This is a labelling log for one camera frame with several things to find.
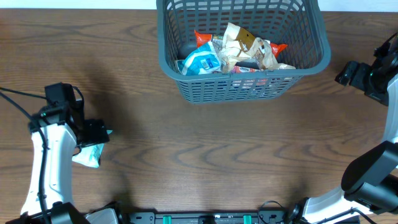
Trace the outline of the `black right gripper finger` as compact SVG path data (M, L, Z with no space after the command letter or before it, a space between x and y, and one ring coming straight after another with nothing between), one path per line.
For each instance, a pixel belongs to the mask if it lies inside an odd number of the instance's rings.
M335 77L335 82L343 86L348 85L353 75L355 75L358 67L359 67L358 62L349 61L345 65L344 69Z
M369 86L371 66L366 63L351 63L351 69L352 74L349 84L365 92Z

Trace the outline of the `teal white snack bag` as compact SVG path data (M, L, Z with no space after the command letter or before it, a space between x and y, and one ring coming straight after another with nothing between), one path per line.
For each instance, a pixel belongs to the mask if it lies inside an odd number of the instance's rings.
M87 167L98 168L103 148L104 143L84 147L81 149L81 152L72 157L72 161Z

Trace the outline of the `grey plastic basket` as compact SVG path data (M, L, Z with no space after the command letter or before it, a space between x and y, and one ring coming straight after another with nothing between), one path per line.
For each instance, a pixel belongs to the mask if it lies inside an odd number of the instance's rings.
M277 98L302 77L320 73L331 59L317 1L157 0L156 6L160 67L193 104ZM196 49L195 33L223 35L228 23L286 44L277 61L293 69L182 75L176 62Z

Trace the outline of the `beige paper bag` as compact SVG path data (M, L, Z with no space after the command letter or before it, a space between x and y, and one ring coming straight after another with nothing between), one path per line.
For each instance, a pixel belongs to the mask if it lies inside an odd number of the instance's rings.
M295 67L285 63L279 63L277 57L287 47L287 44L274 44L269 40L264 40L259 37L256 38L258 48L254 54L257 66L261 70L294 70Z

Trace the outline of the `Kleenex tissue multipack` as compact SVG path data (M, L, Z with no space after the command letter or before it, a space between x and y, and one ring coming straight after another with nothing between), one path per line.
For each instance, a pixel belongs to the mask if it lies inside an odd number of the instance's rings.
M248 67L240 67L235 65L231 71L232 74L242 74L242 73L254 73L259 72L258 69L248 68ZM233 80L231 82L231 90L237 90L238 88L242 88L243 90L249 90L255 85L256 88L260 88L266 84L267 79L260 79L255 81L254 79L250 80Z

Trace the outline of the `beige brown snack bag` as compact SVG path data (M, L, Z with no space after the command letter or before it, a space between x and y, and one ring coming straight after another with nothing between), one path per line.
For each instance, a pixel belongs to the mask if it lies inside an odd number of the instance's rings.
M238 62L248 59L254 59L259 68L262 68L264 55L265 46L261 38L255 37L245 28L228 23L218 52L222 73L229 73Z

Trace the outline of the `blue white snack bag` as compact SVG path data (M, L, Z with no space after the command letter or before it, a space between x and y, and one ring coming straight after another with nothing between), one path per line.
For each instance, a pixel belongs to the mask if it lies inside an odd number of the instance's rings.
M178 71L185 76L206 75L221 71L218 51L212 42L207 42L194 50L184 60L175 62Z

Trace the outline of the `San Remo spaghetti packet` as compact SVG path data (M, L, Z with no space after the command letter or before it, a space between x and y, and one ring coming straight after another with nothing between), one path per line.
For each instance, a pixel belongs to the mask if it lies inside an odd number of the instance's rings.
M201 47L203 44L212 41L214 44L222 45L223 43L223 36L222 35L213 35L213 34L201 34L195 31L195 37L197 40L197 47ZM285 50L288 45L287 44L274 44L270 41L267 41L272 49L272 53L277 58L279 54Z

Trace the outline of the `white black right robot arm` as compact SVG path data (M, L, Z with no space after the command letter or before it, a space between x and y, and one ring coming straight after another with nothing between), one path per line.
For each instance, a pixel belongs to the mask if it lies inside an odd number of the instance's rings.
M379 145L352 161L339 187L305 198L285 214L284 223L338 223L356 215L397 214L397 34L374 51L372 65L350 61L336 76L339 84L353 86L387 106Z

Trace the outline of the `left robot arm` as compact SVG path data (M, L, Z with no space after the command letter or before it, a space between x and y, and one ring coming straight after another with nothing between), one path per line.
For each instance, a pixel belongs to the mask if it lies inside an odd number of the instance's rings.
M114 208L84 214L73 204L72 164L97 168L110 131L85 119L83 100L52 100L31 116L34 161L29 192L13 223L117 223Z

